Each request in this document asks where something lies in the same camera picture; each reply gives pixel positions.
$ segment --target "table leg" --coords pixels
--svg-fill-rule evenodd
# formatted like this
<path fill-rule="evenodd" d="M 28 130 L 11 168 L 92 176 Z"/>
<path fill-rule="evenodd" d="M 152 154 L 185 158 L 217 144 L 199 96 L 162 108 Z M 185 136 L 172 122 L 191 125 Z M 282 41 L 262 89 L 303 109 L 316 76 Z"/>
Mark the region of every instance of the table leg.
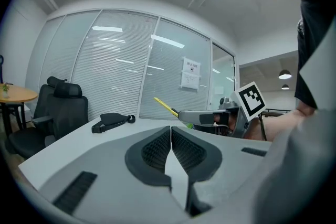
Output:
<path fill-rule="evenodd" d="M 3 122 L 4 122 L 4 127 L 5 127 L 5 132 L 7 137 L 12 133 L 12 127 L 11 127 L 11 121 L 9 118 L 9 111 L 8 107 L 6 106 L 5 103 L 1 103 L 1 109 L 2 109 L 2 117 L 3 117 Z"/>
<path fill-rule="evenodd" d="M 26 115 L 25 115 L 25 104 L 24 103 L 22 103 L 22 106 L 21 106 L 21 119 L 22 119 L 23 129 L 27 129 Z"/>

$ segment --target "yellow pen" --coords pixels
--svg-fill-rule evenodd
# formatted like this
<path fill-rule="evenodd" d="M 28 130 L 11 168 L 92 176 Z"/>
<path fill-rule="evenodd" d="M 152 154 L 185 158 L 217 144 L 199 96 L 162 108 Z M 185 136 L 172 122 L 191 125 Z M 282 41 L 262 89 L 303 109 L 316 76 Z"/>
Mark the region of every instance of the yellow pen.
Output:
<path fill-rule="evenodd" d="M 156 102 L 158 102 L 160 105 L 162 105 L 163 107 L 165 107 L 166 109 L 168 109 L 174 116 L 178 117 L 178 113 L 176 113 L 174 110 L 172 110 L 172 108 L 170 106 L 168 106 L 167 104 L 162 102 L 159 98 L 154 97 L 154 100 Z"/>

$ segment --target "glass door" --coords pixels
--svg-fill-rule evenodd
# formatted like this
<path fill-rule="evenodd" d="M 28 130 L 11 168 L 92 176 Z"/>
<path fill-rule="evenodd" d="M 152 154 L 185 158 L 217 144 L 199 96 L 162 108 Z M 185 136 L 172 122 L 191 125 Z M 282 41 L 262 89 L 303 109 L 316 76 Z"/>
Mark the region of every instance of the glass door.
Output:
<path fill-rule="evenodd" d="M 235 91 L 234 57 L 215 44 L 212 44 L 212 49 L 212 83 L 208 110 L 218 109 L 221 98 L 230 97 Z"/>

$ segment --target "black lampshade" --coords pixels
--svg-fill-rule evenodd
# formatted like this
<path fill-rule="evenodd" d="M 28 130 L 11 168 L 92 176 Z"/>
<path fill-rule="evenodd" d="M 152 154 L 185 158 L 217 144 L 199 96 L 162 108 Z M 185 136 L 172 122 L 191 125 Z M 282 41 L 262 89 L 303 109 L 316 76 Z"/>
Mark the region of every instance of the black lampshade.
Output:
<path fill-rule="evenodd" d="M 279 79 L 289 79 L 291 77 L 292 74 L 286 69 L 282 70 L 279 74 Z"/>

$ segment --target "wooden floor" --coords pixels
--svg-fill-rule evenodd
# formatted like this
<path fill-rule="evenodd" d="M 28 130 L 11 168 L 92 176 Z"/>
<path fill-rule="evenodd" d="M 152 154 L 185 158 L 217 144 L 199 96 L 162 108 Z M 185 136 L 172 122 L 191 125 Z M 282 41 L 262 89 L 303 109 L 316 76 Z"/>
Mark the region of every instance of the wooden floor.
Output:
<path fill-rule="evenodd" d="M 19 127 L 16 123 L 16 119 L 13 115 L 11 115 L 10 117 L 10 122 L 12 125 L 12 131 L 16 132 L 19 130 Z M 32 123 L 28 122 L 27 123 L 27 127 L 34 127 Z M 2 114 L 0 114 L 0 150 L 5 158 L 5 160 L 7 161 L 8 167 L 10 169 L 10 171 L 12 172 L 13 177 L 20 181 L 20 182 L 25 182 L 28 183 L 27 179 L 25 178 L 25 176 L 21 173 L 20 169 L 18 168 L 18 166 L 23 163 L 25 161 L 24 158 L 22 158 L 20 155 L 18 154 L 11 154 L 7 151 L 6 147 L 5 147 L 5 141 L 7 140 L 7 136 L 5 133 L 5 127 L 4 127 L 4 123 L 3 123 L 3 119 L 2 119 Z"/>

